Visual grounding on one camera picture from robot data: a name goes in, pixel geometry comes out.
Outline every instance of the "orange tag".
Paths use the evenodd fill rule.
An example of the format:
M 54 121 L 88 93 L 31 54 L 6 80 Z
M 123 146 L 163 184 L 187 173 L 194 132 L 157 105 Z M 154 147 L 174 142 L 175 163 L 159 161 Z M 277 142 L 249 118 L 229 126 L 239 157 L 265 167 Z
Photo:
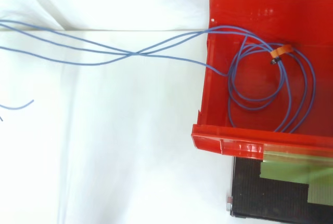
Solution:
M 291 45 L 284 45 L 282 47 L 279 47 L 273 51 L 270 52 L 273 58 L 276 58 L 282 54 L 287 54 L 289 52 L 293 52 L 292 46 Z

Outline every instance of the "blue cable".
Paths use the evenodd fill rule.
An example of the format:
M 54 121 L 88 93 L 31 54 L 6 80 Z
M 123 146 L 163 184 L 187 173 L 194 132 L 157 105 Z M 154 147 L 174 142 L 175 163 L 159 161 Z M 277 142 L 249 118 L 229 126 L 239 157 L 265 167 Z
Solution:
M 89 44 L 92 44 L 92 45 L 95 45 L 95 46 L 103 47 L 103 48 L 106 48 L 106 49 L 111 49 L 111 50 L 116 51 L 116 52 L 100 51 L 100 50 L 86 49 L 86 48 L 77 48 L 77 47 L 74 47 L 74 46 L 64 45 L 64 44 L 61 44 L 61 43 L 53 42 L 53 41 L 50 41 L 50 40 L 47 40 L 47 39 L 35 36 L 35 35 L 31 34 L 31 33 L 22 31 L 20 29 L 17 29 L 17 28 L 11 27 L 11 26 L 8 26 L 8 25 L 6 25 L 4 23 L 14 23 L 14 24 L 23 25 L 23 26 L 31 27 L 31 28 L 38 29 L 38 30 L 43 30 L 43 31 L 51 32 L 51 33 L 54 33 L 54 34 L 57 34 L 57 35 L 61 35 L 61 36 L 72 38 L 72 39 L 75 39 L 75 40 L 78 40 L 78 41 L 86 42 L 86 43 L 89 43 Z M 104 45 L 104 44 L 101 44 L 101 43 L 89 41 L 87 39 L 75 37 L 75 36 L 72 36 L 72 35 L 69 35 L 69 34 L 65 34 L 65 33 L 61 33 L 61 32 L 57 32 L 57 31 L 54 31 L 52 29 L 48 29 L 48 28 L 44 28 L 44 27 L 38 27 L 36 25 L 27 24 L 27 23 L 23 23 L 23 22 L 19 22 L 19 21 L 0 20 L 0 27 L 4 27 L 4 28 L 10 29 L 10 30 L 19 32 L 21 34 L 24 34 L 26 36 L 35 38 L 35 39 L 37 39 L 39 41 L 43 41 L 43 42 L 46 42 L 46 43 L 49 43 L 49 44 L 52 44 L 52 45 L 56 45 L 56 46 L 61 46 L 61 47 L 64 47 L 64 48 L 70 48 L 70 49 L 79 50 L 79 51 L 94 52 L 94 53 L 98 53 L 98 54 L 108 54 L 108 55 L 121 56 L 121 57 L 118 57 L 118 58 L 115 58 L 115 59 L 112 59 L 112 60 L 109 60 L 109 61 L 99 62 L 99 63 L 78 63 L 78 62 L 62 61 L 62 60 L 47 58 L 47 57 L 44 57 L 44 56 L 41 56 L 41 55 L 37 55 L 37 54 L 31 53 L 31 52 L 28 52 L 28 51 L 23 51 L 23 50 L 18 50 L 18 49 L 13 49 L 13 48 L 8 48 L 8 47 L 2 47 L 2 46 L 0 46 L 0 49 L 3 49 L 3 50 L 9 50 L 9 51 L 14 51 L 14 52 L 19 52 L 19 53 L 22 53 L 22 54 L 27 54 L 27 55 L 34 56 L 34 57 L 37 57 L 37 58 L 40 58 L 40 59 L 44 59 L 44 60 L 47 60 L 47 61 L 51 61 L 51 62 L 57 62 L 57 63 L 63 63 L 63 64 L 69 64 L 69 65 L 80 65 L 80 66 L 97 66 L 97 65 L 106 65 L 106 64 L 114 63 L 114 62 L 120 61 L 122 59 L 129 58 L 131 56 L 143 56 L 143 57 L 151 57 L 151 58 L 174 59 L 174 60 L 187 61 L 187 62 L 191 62 L 191 63 L 202 65 L 202 66 L 204 66 L 204 67 L 206 67 L 206 68 L 208 68 L 208 69 L 216 72 L 217 74 L 219 74 L 221 76 L 228 77 L 228 91 L 229 91 L 228 117 L 229 117 L 229 121 L 230 121 L 231 125 L 234 126 L 234 127 L 236 127 L 236 125 L 234 124 L 234 122 L 232 120 L 232 114 L 231 114 L 231 110 L 230 110 L 231 109 L 231 107 L 230 107 L 231 101 L 233 101 L 234 103 L 236 103 L 241 108 L 249 110 L 249 111 L 261 110 L 261 109 L 264 109 L 265 107 L 267 107 L 268 105 L 270 105 L 270 103 L 272 103 L 274 101 L 274 99 L 276 98 L 277 94 L 282 89 L 283 85 L 286 85 L 287 92 L 288 92 L 288 99 L 289 99 L 288 108 L 287 108 L 286 115 L 285 115 L 284 119 L 282 120 L 282 122 L 280 123 L 280 125 L 274 130 L 274 131 L 285 132 L 290 127 L 290 125 L 295 121 L 295 119 L 297 118 L 297 116 L 299 115 L 299 113 L 300 113 L 300 111 L 301 111 L 301 109 L 302 109 L 302 107 L 304 105 L 305 98 L 306 98 L 306 91 L 308 89 L 308 79 L 306 77 L 305 69 L 304 69 L 304 66 L 303 66 L 302 62 L 299 60 L 299 58 L 296 57 L 296 55 L 294 55 L 294 54 L 288 54 L 300 66 L 300 69 L 302 71 L 303 78 L 304 78 L 305 87 L 304 87 L 304 92 L 303 92 L 302 100 L 301 100 L 301 102 L 299 104 L 299 107 L 298 107 L 296 113 L 292 116 L 291 120 L 287 124 L 286 124 L 286 121 L 289 119 L 290 112 L 291 112 L 292 97 L 291 97 L 291 91 L 290 91 L 290 85 L 289 85 L 289 80 L 288 80 L 287 72 L 286 72 L 286 69 L 285 69 L 282 61 L 278 62 L 278 68 L 279 68 L 279 71 L 280 71 L 280 79 L 279 79 L 278 87 L 277 87 L 276 91 L 273 94 L 271 94 L 271 95 L 269 95 L 267 97 L 261 98 L 261 99 L 251 99 L 251 98 L 243 96 L 237 90 L 237 88 L 235 86 L 235 79 L 236 79 L 236 75 L 237 75 L 237 68 L 238 68 L 239 62 L 244 57 L 246 57 L 248 55 L 255 54 L 255 53 L 258 53 L 258 52 L 271 52 L 276 47 L 282 46 L 283 44 L 281 44 L 281 43 L 266 43 L 264 40 L 262 40 L 261 38 L 259 38 L 258 36 L 256 36 L 254 33 L 250 32 L 250 31 L 248 31 L 246 29 L 239 28 L 239 27 L 234 27 L 234 26 L 230 26 L 230 25 L 221 25 L 221 26 L 218 26 L 218 27 L 209 28 L 209 29 L 204 30 L 204 31 L 195 31 L 195 32 L 180 34 L 180 35 L 177 35 L 175 37 L 166 39 L 165 41 L 162 41 L 162 42 L 159 42 L 159 43 L 154 44 L 152 46 L 149 46 L 147 48 L 144 48 L 144 49 L 142 49 L 142 50 L 140 50 L 138 52 L 132 52 L 132 51 L 128 51 L 128 50 L 114 48 L 114 47 L 111 47 L 111 46 L 108 46 L 108 45 Z M 227 74 L 222 73 L 219 70 L 217 70 L 216 68 L 214 68 L 214 67 L 212 67 L 212 66 L 210 66 L 210 65 L 208 65 L 206 63 L 199 62 L 199 61 L 185 59 L 185 58 L 178 58 L 178 57 L 173 57 L 173 56 L 166 56 L 166 55 L 155 55 L 155 53 L 157 53 L 157 52 L 160 52 L 160 51 L 172 48 L 172 47 L 177 46 L 177 45 L 180 45 L 180 44 L 182 44 L 182 43 L 184 43 L 186 41 L 191 40 L 192 38 L 195 38 L 195 37 L 197 37 L 197 36 L 199 36 L 201 34 L 205 34 L 205 33 L 208 33 L 208 34 L 233 34 L 233 35 L 244 36 L 244 40 L 242 42 L 241 48 L 238 51 L 238 53 L 234 56 L 234 58 L 233 58 L 233 60 L 231 62 L 231 65 L 229 67 L 229 71 L 228 71 Z M 178 42 L 176 42 L 176 43 L 174 43 L 174 44 L 170 44 L 170 45 L 167 45 L 167 46 L 164 46 L 164 47 L 160 47 L 161 45 L 168 44 L 171 41 L 174 41 L 176 39 L 183 38 L 183 37 L 185 37 L 185 38 L 182 39 L 182 40 L 180 40 L 180 41 L 178 41 Z M 246 44 L 246 42 L 247 42 L 248 39 L 253 39 L 253 40 L 259 42 L 259 44 Z M 310 112 L 310 110 L 312 108 L 313 102 L 314 102 L 315 91 L 316 91 L 316 78 L 315 78 L 315 73 L 314 73 L 314 70 L 313 70 L 313 67 L 312 67 L 310 61 L 307 59 L 307 57 L 304 54 L 302 54 L 297 49 L 294 49 L 294 51 L 299 56 L 301 56 L 301 58 L 308 64 L 308 66 L 310 68 L 310 71 L 311 71 L 311 74 L 312 74 L 313 88 L 312 88 L 312 96 L 311 96 L 311 101 L 310 101 L 308 110 L 306 111 L 306 113 L 302 117 L 302 119 L 299 120 L 299 122 L 295 125 L 295 127 L 290 131 L 290 133 L 294 132 L 303 123 L 303 121 L 305 120 L 305 118 L 308 116 L 308 114 L 309 114 L 309 112 Z M 247 107 L 247 106 L 243 105 L 242 103 L 240 103 L 235 98 L 234 94 L 236 94 L 238 97 L 240 97 L 241 99 L 243 99 L 243 100 L 245 100 L 247 102 L 265 102 L 265 101 L 267 101 L 267 102 L 264 103 L 260 107 L 251 108 L 251 107 Z M 19 109 L 23 109 L 23 108 L 27 107 L 32 102 L 33 102 L 33 100 L 30 101 L 29 103 L 25 104 L 24 106 L 21 106 L 21 107 L 18 107 L 18 108 L 11 108 L 11 107 L 3 106 L 3 105 L 0 105 L 0 107 L 8 109 L 8 110 L 19 110 Z

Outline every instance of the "red plastic tray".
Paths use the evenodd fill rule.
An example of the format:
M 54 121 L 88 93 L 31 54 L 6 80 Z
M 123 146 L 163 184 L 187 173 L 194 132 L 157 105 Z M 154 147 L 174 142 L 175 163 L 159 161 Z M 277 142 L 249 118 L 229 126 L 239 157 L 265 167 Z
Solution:
M 273 130 L 285 116 L 285 87 L 274 102 L 261 111 L 248 112 L 231 105 L 232 128 L 227 115 L 227 78 L 206 69 L 198 122 L 192 137 L 198 149 L 263 159 L 265 150 L 333 157 L 333 0 L 210 0 L 210 27 L 234 25 L 252 31 L 266 42 L 291 44 L 311 61 L 316 73 L 316 97 L 308 117 L 294 134 Z M 227 72 L 242 37 L 209 34 L 207 64 Z M 254 54 L 239 64 L 236 86 L 251 98 L 273 93 L 279 71 L 270 65 L 269 53 Z M 294 60 L 283 57 L 292 90 L 295 112 L 304 90 L 301 70 Z M 309 88 L 312 78 L 306 65 Z M 305 105 L 296 122 L 304 116 Z

